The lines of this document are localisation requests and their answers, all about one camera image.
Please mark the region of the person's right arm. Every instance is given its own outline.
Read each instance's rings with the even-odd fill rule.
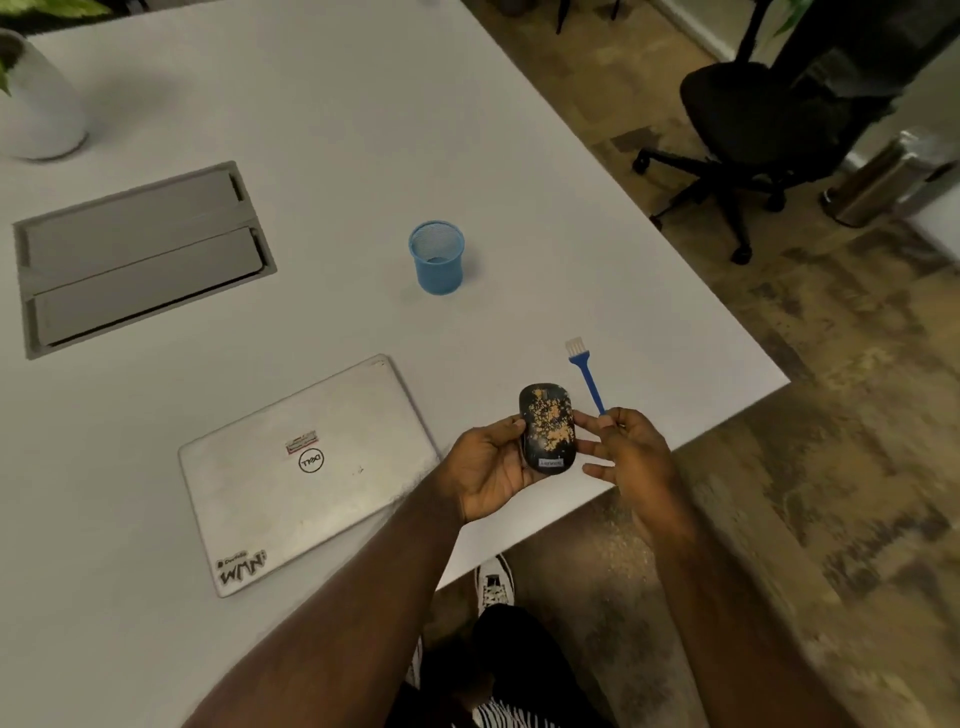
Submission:
[[[693,506],[670,449],[650,421],[616,407],[574,413],[600,442],[578,450],[611,460],[584,472],[615,484],[654,550],[657,573],[712,728],[854,728],[804,661],[753,580]]]

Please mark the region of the chair seat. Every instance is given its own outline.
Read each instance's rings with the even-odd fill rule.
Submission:
[[[800,99],[762,63],[716,63],[690,73],[680,96],[720,161],[745,172],[796,171],[836,144],[828,107]]]

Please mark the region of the brush bristles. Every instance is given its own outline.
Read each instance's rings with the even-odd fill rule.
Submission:
[[[566,352],[570,356],[576,356],[578,353],[584,353],[587,347],[584,346],[584,340],[579,336],[566,342]]]

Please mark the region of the person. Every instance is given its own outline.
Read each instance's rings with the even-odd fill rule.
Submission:
[[[650,421],[618,407],[601,417],[575,412],[574,420],[599,438],[578,440],[577,450],[608,463],[587,463],[584,472],[617,486],[654,551],[709,724],[855,726],[695,508]],[[543,627],[512,605],[513,577],[502,558],[477,572],[482,614],[472,634],[493,675],[492,700],[471,715],[404,681],[460,529],[538,479],[523,465],[523,429],[513,416],[465,432],[356,556],[221,680],[185,728],[609,726]]]

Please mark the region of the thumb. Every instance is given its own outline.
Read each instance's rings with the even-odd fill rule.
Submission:
[[[603,443],[611,459],[615,460],[623,449],[630,445],[630,440],[623,434],[610,415],[600,415],[597,418],[597,424],[600,425],[600,442]]]
[[[508,417],[506,420],[500,420],[483,428],[484,437],[488,441],[502,448],[507,443],[518,438],[526,428],[526,423],[522,417],[516,415]]]

